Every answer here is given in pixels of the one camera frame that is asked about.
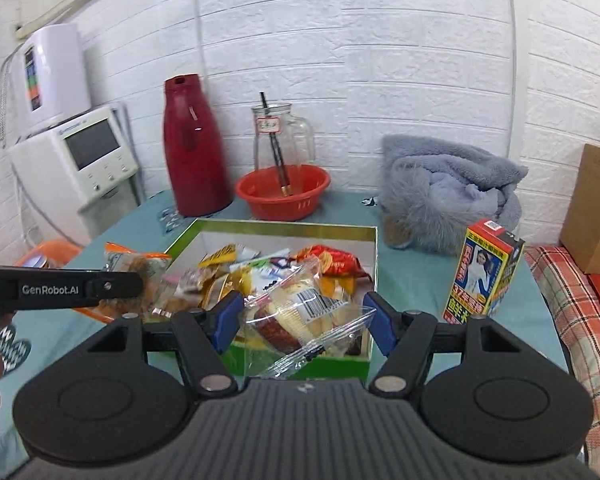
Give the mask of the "brown cardboard box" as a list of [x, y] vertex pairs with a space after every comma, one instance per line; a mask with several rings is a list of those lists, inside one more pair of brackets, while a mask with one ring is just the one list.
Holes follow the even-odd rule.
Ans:
[[559, 241], [580, 270], [600, 274], [600, 147], [585, 144]]

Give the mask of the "white snack bag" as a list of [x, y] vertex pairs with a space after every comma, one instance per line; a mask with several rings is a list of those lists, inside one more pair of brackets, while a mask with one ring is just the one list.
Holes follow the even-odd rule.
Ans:
[[268, 256], [250, 260], [241, 268], [248, 266], [251, 269], [253, 291], [250, 295], [259, 295], [275, 284], [288, 278], [298, 269], [298, 264], [286, 256]]

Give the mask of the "teal patterned tablecloth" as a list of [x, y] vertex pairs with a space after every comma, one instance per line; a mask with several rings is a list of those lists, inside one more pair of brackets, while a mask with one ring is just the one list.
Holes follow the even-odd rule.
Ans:
[[[141, 252], [163, 252], [183, 228], [166, 231], [160, 220], [174, 203], [163, 191], [133, 210], [100, 237], [95, 238], [69, 266], [97, 269], [104, 263], [104, 245], [119, 243]], [[345, 226], [379, 226], [376, 207], [366, 207], [361, 195], [328, 192], [309, 217], [311, 223]], [[394, 250], [378, 245], [377, 290], [396, 310], [422, 310], [440, 315], [452, 285], [457, 261], [413, 249]], [[568, 366], [552, 315], [545, 304], [527, 263], [521, 263], [496, 320], [561, 368]], [[12, 401], [21, 386], [47, 365], [93, 335], [99, 323], [73, 310], [18, 312], [12, 321], [19, 340], [30, 342], [31, 351], [20, 367], [0, 381], [0, 479], [8, 478], [28, 459], [12, 423]]]

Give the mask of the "yellow red printed carton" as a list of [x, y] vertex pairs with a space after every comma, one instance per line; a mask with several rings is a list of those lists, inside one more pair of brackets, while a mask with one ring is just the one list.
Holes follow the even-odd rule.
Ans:
[[492, 315], [513, 281], [524, 244], [493, 220], [468, 226], [442, 313], [445, 322], [465, 324], [473, 316]]

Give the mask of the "red orange chip bag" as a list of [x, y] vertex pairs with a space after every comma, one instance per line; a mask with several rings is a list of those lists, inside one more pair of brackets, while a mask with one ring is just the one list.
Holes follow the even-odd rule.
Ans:
[[348, 276], [349, 278], [369, 278], [358, 257], [344, 250], [325, 246], [311, 245], [300, 249], [294, 254], [294, 260], [303, 261], [307, 258], [317, 258], [323, 275]]

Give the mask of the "yellow corn snack bag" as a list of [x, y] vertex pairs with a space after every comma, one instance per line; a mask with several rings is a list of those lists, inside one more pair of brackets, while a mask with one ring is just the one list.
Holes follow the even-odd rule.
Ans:
[[204, 294], [204, 299], [201, 301], [201, 307], [208, 311], [230, 292], [239, 292], [242, 296], [247, 298], [252, 291], [253, 282], [251, 278], [251, 269], [248, 268], [248, 266], [244, 266], [243, 268], [214, 278]]

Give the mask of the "green cardboard box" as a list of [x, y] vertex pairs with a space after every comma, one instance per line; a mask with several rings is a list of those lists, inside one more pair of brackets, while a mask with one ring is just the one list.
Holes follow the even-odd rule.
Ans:
[[[245, 250], [252, 261], [275, 258], [286, 262], [291, 262], [291, 257], [303, 248], [323, 245], [354, 255], [370, 274], [356, 284], [354, 299], [361, 301], [377, 282], [377, 243], [378, 231], [374, 226], [196, 219], [166, 248], [172, 257], [168, 274], [182, 275], [229, 244]], [[361, 335], [360, 347], [354, 356], [323, 353], [294, 374], [294, 378], [365, 380], [372, 367], [372, 357], [378, 353], [367, 330]]]

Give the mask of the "black chopsticks in pitcher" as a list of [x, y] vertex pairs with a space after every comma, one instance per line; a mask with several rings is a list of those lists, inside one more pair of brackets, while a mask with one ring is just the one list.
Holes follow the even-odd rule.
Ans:
[[278, 182], [280, 184], [280, 192], [283, 196], [291, 196], [290, 180], [285, 168], [284, 156], [276, 138], [277, 133], [279, 133], [279, 120], [274, 119], [270, 114], [268, 101], [266, 100], [265, 93], [263, 91], [260, 92], [260, 98], [264, 113], [263, 118], [260, 120], [260, 130], [266, 133], [270, 138], [272, 155], [277, 172]]

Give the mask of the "red plaid cloth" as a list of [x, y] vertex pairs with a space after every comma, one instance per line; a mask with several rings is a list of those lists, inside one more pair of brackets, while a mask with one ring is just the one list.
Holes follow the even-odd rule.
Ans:
[[566, 248], [532, 246], [526, 260], [566, 347], [572, 374], [592, 398], [585, 449], [588, 466], [600, 476], [600, 300]]

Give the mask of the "pink-topped brown snack bag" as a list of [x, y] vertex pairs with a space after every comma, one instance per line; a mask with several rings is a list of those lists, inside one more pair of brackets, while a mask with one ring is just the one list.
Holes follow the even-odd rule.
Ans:
[[200, 307], [214, 276], [215, 270], [208, 268], [188, 269], [181, 276], [163, 275], [151, 313], [170, 318]]

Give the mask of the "clear bag of cakes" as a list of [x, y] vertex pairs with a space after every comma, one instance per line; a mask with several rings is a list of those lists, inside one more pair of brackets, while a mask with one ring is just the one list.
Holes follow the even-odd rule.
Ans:
[[362, 378], [370, 367], [370, 322], [356, 281], [332, 278], [317, 258], [247, 301], [242, 321], [244, 374], [257, 378]]

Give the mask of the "clear glass pitcher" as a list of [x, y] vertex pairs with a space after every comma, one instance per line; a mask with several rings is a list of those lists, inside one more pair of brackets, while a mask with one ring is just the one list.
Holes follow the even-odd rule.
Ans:
[[[309, 165], [315, 159], [314, 129], [306, 118], [295, 115], [290, 103], [276, 103], [268, 106], [270, 114], [279, 120], [277, 140], [284, 156], [285, 168]], [[252, 109], [254, 125], [254, 171], [275, 167], [270, 138], [260, 130], [263, 118], [262, 104]]]

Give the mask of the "red thermos jug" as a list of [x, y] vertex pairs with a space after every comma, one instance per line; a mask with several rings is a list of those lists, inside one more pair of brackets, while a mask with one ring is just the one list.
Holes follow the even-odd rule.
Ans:
[[163, 148], [178, 212], [202, 217], [234, 198], [221, 133], [196, 74], [164, 82]]

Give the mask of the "white wall water purifier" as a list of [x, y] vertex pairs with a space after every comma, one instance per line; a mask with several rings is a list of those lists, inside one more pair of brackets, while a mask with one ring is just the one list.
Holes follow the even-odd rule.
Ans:
[[22, 134], [53, 128], [92, 107], [76, 24], [34, 32], [12, 58], [9, 76]]

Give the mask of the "orange-edged clear snack bag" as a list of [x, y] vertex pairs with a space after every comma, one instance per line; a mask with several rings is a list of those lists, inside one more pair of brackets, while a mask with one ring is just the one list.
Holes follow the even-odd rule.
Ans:
[[132, 315], [144, 322], [155, 320], [154, 307], [163, 291], [162, 277], [172, 257], [163, 252], [138, 252], [111, 242], [105, 244], [104, 255], [104, 296], [95, 307], [76, 308], [76, 312], [103, 323]]

